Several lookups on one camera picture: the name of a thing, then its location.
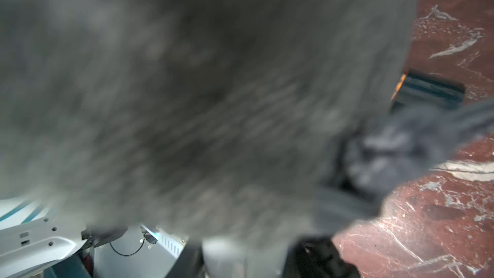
black cable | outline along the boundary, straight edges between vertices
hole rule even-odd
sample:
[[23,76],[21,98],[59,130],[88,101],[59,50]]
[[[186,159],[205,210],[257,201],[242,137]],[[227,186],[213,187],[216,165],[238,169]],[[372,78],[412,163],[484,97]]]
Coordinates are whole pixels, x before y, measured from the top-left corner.
[[144,242],[146,241],[146,234],[147,234],[147,231],[144,232],[144,236],[142,237],[142,244],[139,247],[139,249],[137,251],[135,251],[134,253],[131,253],[131,254],[122,254],[122,253],[118,252],[117,250],[115,250],[115,248],[113,248],[112,243],[109,243],[109,244],[110,244],[110,247],[113,249],[113,251],[115,251],[116,254],[121,255],[122,257],[130,257],[130,256],[133,256],[134,254],[136,254],[137,252],[139,252],[139,250],[141,250],[142,246],[144,246]]

white ventilated panel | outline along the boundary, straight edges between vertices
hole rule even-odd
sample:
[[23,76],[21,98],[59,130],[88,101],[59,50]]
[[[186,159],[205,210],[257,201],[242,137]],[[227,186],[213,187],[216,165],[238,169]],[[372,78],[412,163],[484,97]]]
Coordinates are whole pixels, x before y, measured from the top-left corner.
[[152,232],[145,225],[142,226],[146,229],[154,238],[157,239],[157,243],[166,249],[172,256],[178,259],[178,256],[182,253],[185,246],[185,240],[180,239],[167,233],[165,230],[157,226],[158,232]]

gray fabric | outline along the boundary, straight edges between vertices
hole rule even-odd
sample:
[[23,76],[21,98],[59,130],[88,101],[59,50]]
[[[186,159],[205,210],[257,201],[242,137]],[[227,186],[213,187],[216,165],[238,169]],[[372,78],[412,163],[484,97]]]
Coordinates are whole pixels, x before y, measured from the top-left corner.
[[0,0],[0,193],[252,246],[311,233],[416,0]]
[[357,190],[382,197],[493,131],[494,100],[448,111],[405,108],[347,138],[341,172]]

red marble floor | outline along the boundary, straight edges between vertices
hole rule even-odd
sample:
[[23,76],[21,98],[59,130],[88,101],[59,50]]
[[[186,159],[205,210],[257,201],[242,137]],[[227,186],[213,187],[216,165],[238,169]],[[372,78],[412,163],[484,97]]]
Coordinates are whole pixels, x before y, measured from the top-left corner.
[[[420,0],[407,67],[465,84],[465,103],[494,96],[494,0]],[[397,188],[381,218],[334,238],[370,277],[494,277],[494,137],[460,164]]]

gray cloth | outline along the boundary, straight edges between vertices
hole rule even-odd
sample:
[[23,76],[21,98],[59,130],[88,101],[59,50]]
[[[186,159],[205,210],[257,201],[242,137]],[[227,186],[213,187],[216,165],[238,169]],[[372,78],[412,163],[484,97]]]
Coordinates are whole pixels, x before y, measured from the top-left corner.
[[0,0],[0,193],[265,246],[386,111],[416,0]]

